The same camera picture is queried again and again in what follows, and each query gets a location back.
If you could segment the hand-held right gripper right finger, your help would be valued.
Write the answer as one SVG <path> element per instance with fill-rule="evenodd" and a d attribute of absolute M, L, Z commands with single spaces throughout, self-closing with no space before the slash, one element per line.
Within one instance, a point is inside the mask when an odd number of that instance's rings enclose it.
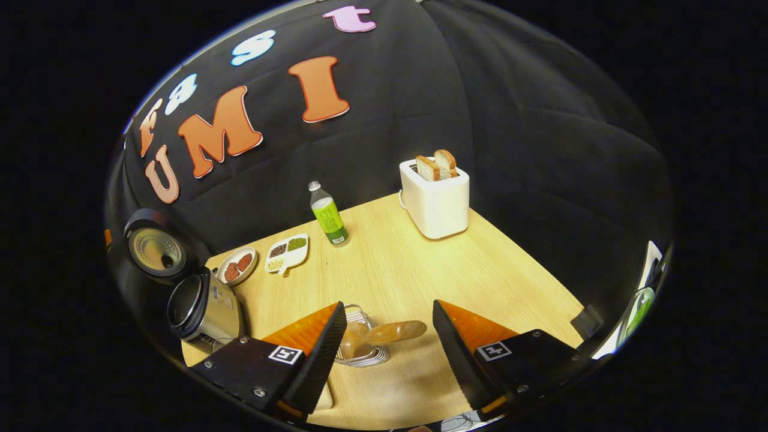
<path fill-rule="evenodd" d="M 592 371 L 592 356 L 539 329 L 524 333 L 447 301 L 433 325 L 453 375 L 482 420 L 521 416 Z"/>

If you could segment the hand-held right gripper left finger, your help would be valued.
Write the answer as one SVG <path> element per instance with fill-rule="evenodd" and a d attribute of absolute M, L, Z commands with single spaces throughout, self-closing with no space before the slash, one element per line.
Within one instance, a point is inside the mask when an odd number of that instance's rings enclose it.
<path fill-rule="evenodd" d="M 230 342 L 192 372 L 261 415 L 302 423 L 316 409 L 346 327 L 343 302 L 330 304 L 263 339 Z"/>

